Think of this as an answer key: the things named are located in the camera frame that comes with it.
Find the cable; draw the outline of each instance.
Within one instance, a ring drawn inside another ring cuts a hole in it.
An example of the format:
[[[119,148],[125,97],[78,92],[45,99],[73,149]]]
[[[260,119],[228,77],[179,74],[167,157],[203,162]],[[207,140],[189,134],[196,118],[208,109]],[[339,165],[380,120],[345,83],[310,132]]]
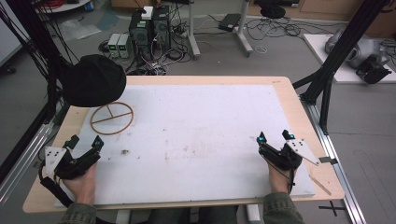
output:
[[[160,33],[156,34],[155,37],[154,37],[154,38],[152,39],[152,41],[151,41],[150,54],[151,54],[151,56],[152,56],[152,58],[153,58],[154,61],[160,59],[160,58],[163,56],[163,46],[162,46],[162,45],[160,45],[160,51],[161,51],[161,53],[160,53],[160,56],[159,56],[158,58],[155,58],[154,54],[152,53],[152,52],[154,51],[154,49],[153,49],[154,42],[158,42],[158,41],[157,41],[157,37],[158,37],[159,34],[160,34]]]
[[[225,51],[225,52],[229,52],[229,51],[232,51],[232,50],[240,49],[239,47],[238,48],[233,48],[233,49],[220,49],[220,48],[215,47],[215,46],[213,46],[213,45],[211,45],[211,44],[209,44],[209,43],[207,43],[205,41],[197,41],[197,43],[207,44],[210,48],[218,49],[218,50]]]
[[[392,60],[393,64],[396,65],[396,40],[387,39],[383,40],[380,44],[386,48],[388,56]]]
[[[293,189],[294,184],[294,169],[293,165],[291,164],[291,159],[289,156],[287,156],[288,162],[289,162],[289,194],[291,194],[291,190]]]
[[[303,31],[304,33],[308,33],[308,34],[326,34],[326,35],[333,34],[333,32],[323,29],[320,26],[334,27],[340,24],[345,26],[344,23],[340,23],[340,22],[335,24],[316,24],[313,22],[292,21],[289,18],[282,18],[279,20],[261,18],[247,22],[246,27],[247,27],[247,33],[254,40],[263,40],[265,37],[281,37],[281,36],[293,36],[302,39],[301,34],[303,33]],[[317,29],[319,30],[319,32],[314,32],[314,33],[310,32],[307,29],[305,29],[305,26]],[[255,29],[259,30],[262,36],[260,37],[254,36],[251,33],[251,30],[255,30]]]
[[[205,23],[207,23],[207,22],[209,22],[209,21],[216,21],[216,20],[207,20],[207,21],[204,21],[200,26],[198,26],[198,28],[196,28],[196,29],[194,30],[194,33],[195,33],[196,31],[198,31],[199,29],[201,29],[201,27],[204,26]]]
[[[218,20],[216,20],[216,18],[214,18],[213,16],[211,16],[211,15],[207,15],[208,17],[210,17],[210,18],[212,18],[214,21],[216,21],[217,23],[221,23],[221,21],[218,21]]]
[[[264,54],[268,51],[268,49],[259,45],[254,48],[254,51],[256,51],[257,53],[260,53],[260,54]]]
[[[136,4],[137,4],[139,7],[141,7],[140,4],[137,2],[137,0],[134,0],[134,1],[136,2]]]

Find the wooden table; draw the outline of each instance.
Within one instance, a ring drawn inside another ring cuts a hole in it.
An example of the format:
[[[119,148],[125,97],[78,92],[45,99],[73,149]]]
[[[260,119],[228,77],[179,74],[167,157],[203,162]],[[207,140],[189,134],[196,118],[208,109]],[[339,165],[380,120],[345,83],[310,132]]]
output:
[[[324,149],[311,125],[308,116],[290,81],[286,77],[128,77],[127,85],[272,85],[282,105],[293,134],[297,138],[304,138],[317,158],[326,157]],[[71,106],[53,143],[54,147],[61,147],[64,141],[73,134],[78,134],[89,108]],[[315,196],[295,197],[294,201],[341,200],[344,191],[329,163],[315,166],[304,161],[308,173],[313,179],[316,190]],[[54,207],[55,197],[35,180],[29,195],[23,205],[26,213],[43,213],[64,211],[64,208]],[[261,198],[245,200],[227,200],[224,202],[187,202],[187,203],[143,203],[101,205],[98,209],[136,209],[171,206],[202,206],[212,204],[249,204],[261,203]]]

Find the desk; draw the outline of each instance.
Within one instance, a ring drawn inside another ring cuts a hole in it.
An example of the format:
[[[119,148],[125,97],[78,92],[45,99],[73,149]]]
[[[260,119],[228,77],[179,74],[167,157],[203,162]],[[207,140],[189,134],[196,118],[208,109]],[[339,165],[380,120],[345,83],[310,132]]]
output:
[[[286,77],[128,77],[128,85],[272,85],[276,90],[277,97],[282,104],[289,126],[293,129],[296,137],[303,137],[314,154],[325,157],[326,154],[321,146],[316,133],[305,114],[300,100]],[[73,134],[78,134],[81,124],[85,119],[89,109],[71,106],[64,123],[56,136],[53,145],[61,147],[64,141],[69,140]],[[308,173],[313,178],[316,195],[311,197],[296,197],[294,201],[313,200],[341,200],[344,191],[329,163],[322,163],[315,166],[304,161]],[[51,193],[39,184],[38,178],[32,186],[31,191],[23,205],[26,213],[42,213],[64,211],[64,208],[54,207],[55,198]],[[141,204],[117,204],[101,205],[98,209],[136,209],[172,206],[203,206],[219,204],[249,204],[261,203],[261,198],[251,198],[244,200],[227,201],[197,201],[184,203],[141,203]]]
[[[89,2],[91,2],[91,0],[80,0],[80,1],[79,1],[78,3],[76,3],[76,4],[67,4],[67,3],[64,3],[61,7],[57,7],[57,8],[54,8],[54,9],[41,8],[41,10],[42,10],[44,13],[63,12],[63,11],[68,11],[68,10],[75,9],[75,8],[78,8],[78,7],[82,7],[82,6],[84,6],[85,4],[87,4],[87,3],[89,3]]]
[[[245,20],[248,14],[248,5],[250,3],[250,0],[243,0],[243,5],[242,5],[242,10],[241,10],[241,20],[239,22],[239,27],[235,27],[234,31],[236,32],[236,35],[238,39],[241,41],[242,46],[244,47],[247,57],[250,55],[251,52],[253,52],[253,48],[250,46],[248,43],[245,35],[243,34],[243,28],[245,26]],[[198,48],[197,42],[195,40],[194,36],[194,0],[190,0],[190,28],[189,28],[189,41],[192,49],[192,54],[193,54],[193,59],[197,60],[199,57],[201,57],[201,52]]]

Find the human hand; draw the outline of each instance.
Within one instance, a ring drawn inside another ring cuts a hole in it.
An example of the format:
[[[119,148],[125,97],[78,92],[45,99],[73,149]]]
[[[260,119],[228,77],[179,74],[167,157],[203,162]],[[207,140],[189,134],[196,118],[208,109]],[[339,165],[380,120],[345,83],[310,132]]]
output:
[[[74,194],[76,203],[93,204],[95,199],[96,163],[92,165],[84,175],[71,180],[63,180],[64,185]]]
[[[271,185],[271,192],[273,193],[289,193],[289,178],[290,178],[290,171],[283,171],[276,168],[271,162],[266,160],[268,163],[268,170],[269,170],[269,180]]]

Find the gray floor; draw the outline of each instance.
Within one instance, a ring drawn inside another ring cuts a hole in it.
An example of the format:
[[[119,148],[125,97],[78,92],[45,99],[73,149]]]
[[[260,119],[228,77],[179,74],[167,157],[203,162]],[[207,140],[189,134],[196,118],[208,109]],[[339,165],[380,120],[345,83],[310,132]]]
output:
[[[105,9],[92,13],[83,10],[62,13],[59,21],[80,19],[83,25],[97,24]],[[210,18],[196,19],[196,24]],[[78,57],[100,53],[97,46],[112,33],[127,31],[129,22],[118,20],[114,26],[86,39],[70,40],[69,47]],[[216,26],[207,22],[205,27]],[[326,29],[335,31],[336,27]],[[198,61],[169,66],[168,76],[282,76],[291,82],[315,72],[320,64],[305,42],[296,37],[248,39],[251,46],[264,46],[265,54],[254,52],[249,58],[240,49],[233,35],[196,36],[202,57]],[[20,139],[24,130],[45,103],[45,81],[33,62],[23,51],[13,59],[18,71],[0,76],[0,162]],[[297,90],[302,93],[306,87]],[[396,126],[396,86],[394,84],[343,85],[334,84],[329,112],[329,132],[345,169],[367,223],[396,223],[396,170],[394,158],[394,127]],[[33,184],[37,169],[29,168],[0,210],[1,223],[56,223],[62,214],[25,214],[21,207]],[[344,207],[341,202],[333,202]],[[336,216],[329,209],[330,202],[296,203],[306,223],[349,223],[347,214],[337,210]],[[143,216],[141,211],[136,217]],[[240,223],[246,223],[243,209],[238,212]],[[114,211],[101,212],[100,217],[115,221]]]

